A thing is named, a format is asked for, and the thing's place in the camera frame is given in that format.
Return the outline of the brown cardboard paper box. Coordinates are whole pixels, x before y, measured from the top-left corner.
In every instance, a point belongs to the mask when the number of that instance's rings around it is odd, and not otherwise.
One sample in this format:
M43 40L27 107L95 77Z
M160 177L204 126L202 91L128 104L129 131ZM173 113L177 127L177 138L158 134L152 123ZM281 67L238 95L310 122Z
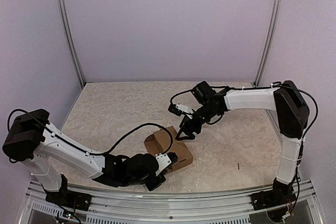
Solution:
M177 155L177 161L170 165L167 172L174 172L193 163L193 155L186 144L175 139L177 131L173 126L169 126L167 130L172 134L173 144L169 147L171 141L169 135L164 130L159 130L149 135L144 140L144 145L148 153L155 156L156 154L173 152Z

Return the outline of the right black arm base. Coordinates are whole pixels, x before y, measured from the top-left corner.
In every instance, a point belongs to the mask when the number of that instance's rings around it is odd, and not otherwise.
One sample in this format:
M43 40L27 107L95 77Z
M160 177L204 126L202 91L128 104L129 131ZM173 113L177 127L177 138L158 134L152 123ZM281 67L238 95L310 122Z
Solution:
M292 187L286 193L280 189L271 189L254 193L250 197L254 210L272 208L296 200L296 194Z

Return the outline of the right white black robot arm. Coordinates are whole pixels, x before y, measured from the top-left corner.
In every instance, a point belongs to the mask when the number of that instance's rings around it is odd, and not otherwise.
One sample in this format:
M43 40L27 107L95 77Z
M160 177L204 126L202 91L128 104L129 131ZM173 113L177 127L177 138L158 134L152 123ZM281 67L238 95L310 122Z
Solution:
M178 140L193 140L212 118L233 110L256 109L273 111L281 137L281 158L269 201L281 204L288 198L303 157L303 143L308 130L310 109L292 81L272 83L268 87L234 88L210 86L202 81L189 92L200 104L197 110L171 102L168 111L184 116Z

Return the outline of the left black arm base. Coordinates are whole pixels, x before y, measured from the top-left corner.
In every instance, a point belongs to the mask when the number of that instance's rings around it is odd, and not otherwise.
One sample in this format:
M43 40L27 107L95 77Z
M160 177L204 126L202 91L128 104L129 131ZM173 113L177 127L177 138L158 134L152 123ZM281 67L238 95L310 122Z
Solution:
M66 189L65 191L45 191L46 201L55 205L71 208L74 210L88 211L92 196Z

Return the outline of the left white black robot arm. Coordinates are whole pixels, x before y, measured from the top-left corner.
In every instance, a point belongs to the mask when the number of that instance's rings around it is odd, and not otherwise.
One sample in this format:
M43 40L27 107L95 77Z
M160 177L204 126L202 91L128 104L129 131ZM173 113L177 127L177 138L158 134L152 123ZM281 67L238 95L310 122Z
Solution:
M44 109L27 112L7 119L8 135L2 150L11 163L23 163L60 204L73 201L73 193L66 188L67 181L58 173L49 158L59 160L85 174L91 180L109 187L145 185L153 191L165 182L165 170L173 160L167 152L136 154L132 157L112 155L111 151L94 151L62 133L49 121Z

